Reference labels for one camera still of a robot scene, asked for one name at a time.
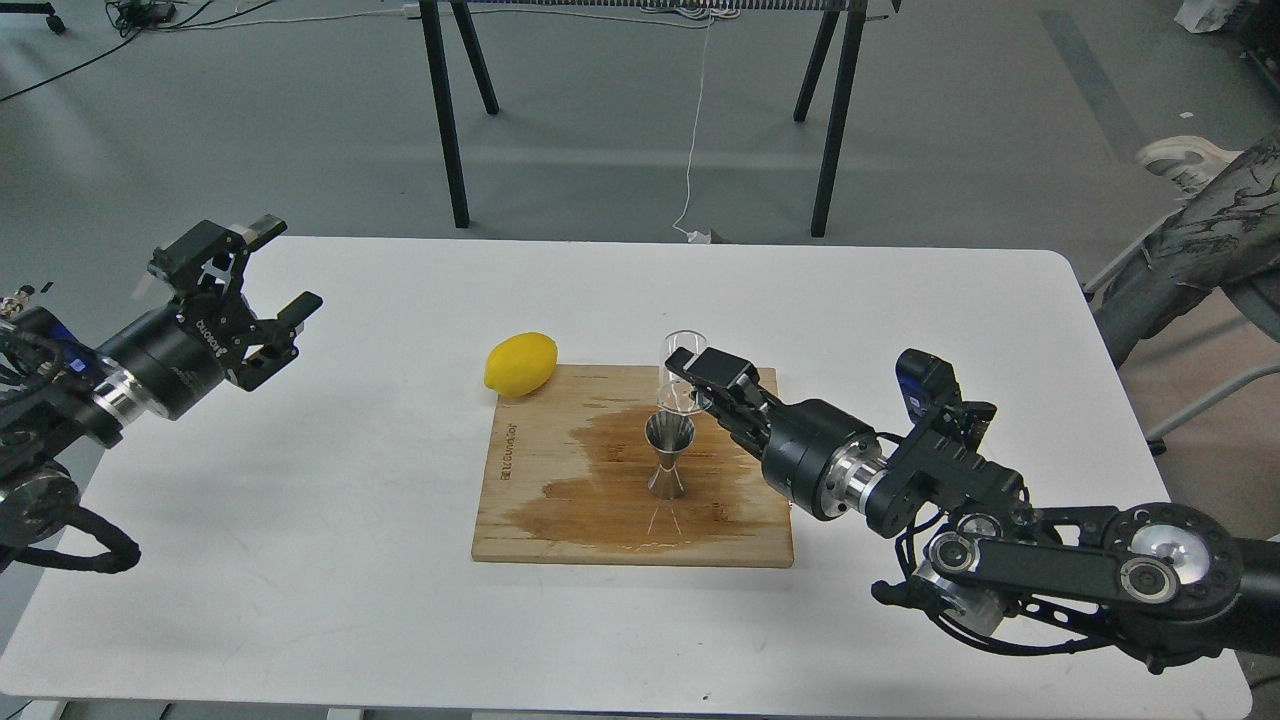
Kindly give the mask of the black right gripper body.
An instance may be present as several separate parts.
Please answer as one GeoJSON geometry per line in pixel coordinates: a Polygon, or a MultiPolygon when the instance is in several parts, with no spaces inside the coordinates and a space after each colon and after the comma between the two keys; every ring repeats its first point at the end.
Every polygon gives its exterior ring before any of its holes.
{"type": "Polygon", "coordinates": [[[745,411],[735,443],[760,461],[764,482],[818,520],[840,518],[855,503],[852,471],[881,459],[876,430],[818,398],[782,404],[763,392],[764,404],[745,411]]]}

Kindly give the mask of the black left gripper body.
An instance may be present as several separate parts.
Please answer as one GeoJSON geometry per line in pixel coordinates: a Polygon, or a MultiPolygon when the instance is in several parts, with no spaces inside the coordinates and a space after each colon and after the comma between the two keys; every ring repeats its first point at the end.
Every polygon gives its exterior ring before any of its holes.
{"type": "Polygon", "coordinates": [[[97,347],[128,372],[159,416],[175,420],[224,380],[253,391],[262,384],[262,355],[246,357],[257,324],[243,300],[168,304],[132,322],[97,347]]]}

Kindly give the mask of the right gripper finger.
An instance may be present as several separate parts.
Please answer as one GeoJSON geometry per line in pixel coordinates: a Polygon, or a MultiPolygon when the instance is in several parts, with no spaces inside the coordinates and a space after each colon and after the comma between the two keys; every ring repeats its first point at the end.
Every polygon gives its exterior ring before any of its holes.
{"type": "Polygon", "coordinates": [[[677,350],[666,361],[667,368],[692,384],[694,389],[718,389],[739,401],[740,413],[760,415],[776,402],[762,384],[759,370],[746,359],[707,347],[698,356],[677,350]]]}
{"type": "Polygon", "coordinates": [[[746,436],[746,418],[732,395],[718,389],[692,389],[690,395],[698,409],[713,416],[719,428],[736,441],[746,436]]]}

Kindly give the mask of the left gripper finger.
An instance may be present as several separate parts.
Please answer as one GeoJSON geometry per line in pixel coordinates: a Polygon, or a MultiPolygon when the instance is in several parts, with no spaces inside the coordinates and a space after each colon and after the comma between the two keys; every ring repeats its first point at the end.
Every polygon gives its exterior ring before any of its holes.
{"type": "Polygon", "coordinates": [[[242,292],[250,255],[285,229],[287,223],[274,215],[233,228],[204,220],[165,249],[155,249],[148,273],[173,291],[169,306],[187,322],[241,322],[251,316],[242,292]]]}
{"type": "Polygon", "coordinates": [[[228,380],[255,391],[298,356],[297,336],[323,299],[305,291],[274,318],[255,318],[246,309],[228,322],[228,380]]]}

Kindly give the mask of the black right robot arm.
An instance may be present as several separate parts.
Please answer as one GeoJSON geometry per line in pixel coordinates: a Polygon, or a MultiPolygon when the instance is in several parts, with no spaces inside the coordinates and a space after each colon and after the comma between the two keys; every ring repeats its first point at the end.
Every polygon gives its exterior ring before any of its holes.
{"type": "Polygon", "coordinates": [[[676,348],[664,365],[787,501],[822,521],[859,512],[895,542],[904,579],[877,582],[878,602],[972,648],[1114,647],[1153,674],[1225,650],[1277,655],[1276,543],[1180,503],[1033,506],[1018,471],[979,454],[995,406],[964,400],[937,356],[908,348],[896,361],[913,427],[892,454],[824,401],[782,402],[742,357],[676,348]]]}

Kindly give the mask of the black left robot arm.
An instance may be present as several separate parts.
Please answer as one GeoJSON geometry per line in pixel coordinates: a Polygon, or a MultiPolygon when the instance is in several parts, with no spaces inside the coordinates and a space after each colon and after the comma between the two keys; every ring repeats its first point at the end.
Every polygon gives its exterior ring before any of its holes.
{"type": "Polygon", "coordinates": [[[285,228],[273,215],[247,227],[200,222],[148,264],[170,301],[96,348],[37,306],[33,287],[3,299],[4,566],[114,574],[140,561],[127,533],[81,503],[58,456],[83,438],[110,448],[143,413],[175,420],[223,382],[252,391],[292,363],[321,297],[303,292],[261,318],[242,292],[251,255],[285,228]]]}

